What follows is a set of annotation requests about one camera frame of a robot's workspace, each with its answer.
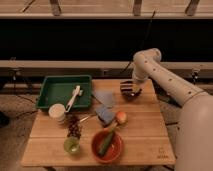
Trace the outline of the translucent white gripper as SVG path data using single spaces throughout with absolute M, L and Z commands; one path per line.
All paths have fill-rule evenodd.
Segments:
M 145 74 L 137 75 L 135 72 L 132 73 L 133 81 L 133 92 L 139 93 L 142 90 L 142 85 L 147 81 L 148 76 Z

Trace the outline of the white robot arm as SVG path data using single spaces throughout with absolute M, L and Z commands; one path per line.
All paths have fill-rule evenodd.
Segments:
M 213 95 L 162 67 L 161 57 L 157 48 L 136 52 L 132 78 L 141 84 L 151 77 L 182 107 L 175 171 L 213 171 Z

